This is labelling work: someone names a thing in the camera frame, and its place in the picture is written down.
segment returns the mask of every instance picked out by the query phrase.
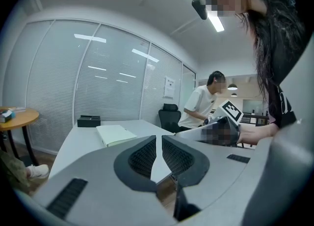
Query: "person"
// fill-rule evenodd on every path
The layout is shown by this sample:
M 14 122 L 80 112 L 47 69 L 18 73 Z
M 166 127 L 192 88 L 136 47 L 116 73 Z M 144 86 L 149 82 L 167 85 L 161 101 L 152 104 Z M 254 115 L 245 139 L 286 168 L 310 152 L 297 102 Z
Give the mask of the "person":
M 44 179 L 50 172 L 45 164 L 25 167 L 22 161 L 2 150 L 0 150 L 0 167 L 6 174 L 10 185 L 27 194 L 30 188 L 29 180 Z
M 252 127 L 241 125 L 238 143 L 256 145 L 296 121 L 280 83 L 302 55 L 313 31 L 304 0 L 201 0 L 218 16 L 236 14 L 254 39 L 258 83 L 268 95 L 269 115 L 275 121 Z
M 216 93 L 226 88 L 226 79 L 220 71 L 214 71 L 207 85 L 197 87 L 184 107 L 184 113 L 178 123 L 180 132 L 197 128 L 208 121 L 210 111 L 217 99 Z

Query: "black t-shirt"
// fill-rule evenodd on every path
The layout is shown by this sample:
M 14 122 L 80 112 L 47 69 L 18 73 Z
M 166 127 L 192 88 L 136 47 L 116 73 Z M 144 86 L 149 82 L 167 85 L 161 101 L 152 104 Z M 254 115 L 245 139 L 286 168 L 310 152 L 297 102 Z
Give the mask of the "black t-shirt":
M 272 16 L 269 16 L 273 80 L 277 85 L 283 81 L 299 60 L 313 31 L 313 21 L 309 18 L 309 14 L 304 7 L 306 5 L 306 0 L 293 1 L 299 19 L 305 25 L 305 34 L 302 38 L 299 51 L 292 51 L 290 49 L 286 35 L 284 32 L 280 32 L 275 28 Z M 269 85 L 268 93 L 269 114 L 276 119 L 274 123 L 279 128 L 292 124 L 296 120 L 296 117 L 285 93 L 279 86 L 273 84 Z

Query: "white blinds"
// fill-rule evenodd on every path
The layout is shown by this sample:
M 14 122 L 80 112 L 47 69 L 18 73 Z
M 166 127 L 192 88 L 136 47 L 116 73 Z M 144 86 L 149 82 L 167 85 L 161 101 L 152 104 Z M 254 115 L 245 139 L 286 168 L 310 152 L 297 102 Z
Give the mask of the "white blinds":
M 27 106 L 39 112 L 29 126 L 33 145 L 58 151 L 72 129 L 72 102 L 78 67 L 97 24 L 55 21 L 31 68 Z
M 75 97 L 80 115 L 102 120 L 139 119 L 149 43 L 124 31 L 101 26 L 84 58 Z
M 12 50 L 3 85 L 4 106 L 25 106 L 31 63 L 51 21 L 27 24 Z
M 152 45 L 144 80 L 141 119 L 160 126 L 158 111 L 162 109 L 163 104 L 179 106 L 181 71 L 182 63 L 180 61 Z M 175 80 L 174 98 L 163 97 L 166 76 Z

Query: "white desk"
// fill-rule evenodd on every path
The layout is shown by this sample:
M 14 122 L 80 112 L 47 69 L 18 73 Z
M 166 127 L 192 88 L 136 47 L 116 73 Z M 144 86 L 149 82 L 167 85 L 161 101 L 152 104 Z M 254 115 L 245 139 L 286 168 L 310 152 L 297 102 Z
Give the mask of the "white desk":
M 144 120 L 102 121 L 101 125 L 121 125 L 137 135 L 138 138 L 156 135 L 157 157 L 153 164 L 151 180 L 159 183 L 170 175 L 171 171 L 162 157 L 161 136 L 173 135 L 173 133 L 154 126 Z M 78 127 L 77 124 L 75 124 L 58 152 L 49 178 L 59 173 L 81 156 L 104 147 L 96 128 Z

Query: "poster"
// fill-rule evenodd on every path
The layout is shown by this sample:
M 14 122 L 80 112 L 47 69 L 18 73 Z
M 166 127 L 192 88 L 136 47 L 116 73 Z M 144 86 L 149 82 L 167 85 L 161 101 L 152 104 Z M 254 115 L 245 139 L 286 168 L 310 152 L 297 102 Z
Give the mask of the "poster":
M 174 98 L 176 90 L 176 81 L 170 77 L 166 77 L 164 97 Z

